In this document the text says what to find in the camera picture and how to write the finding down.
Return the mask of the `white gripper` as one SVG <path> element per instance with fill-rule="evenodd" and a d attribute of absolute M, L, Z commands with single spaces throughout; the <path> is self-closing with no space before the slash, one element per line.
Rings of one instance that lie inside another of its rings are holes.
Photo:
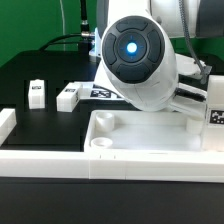
<path fill-rule="evenodd" d="M 184 78 L 199 80 L 202 75 L 200 68 L 191 57 L 181 54 L 176 55 L 177 72 Z M 174 97 L 169 108 L 189 116 L 204 118 L 206 112 L 207 92 L 190 84 L 178 82 Z"/>

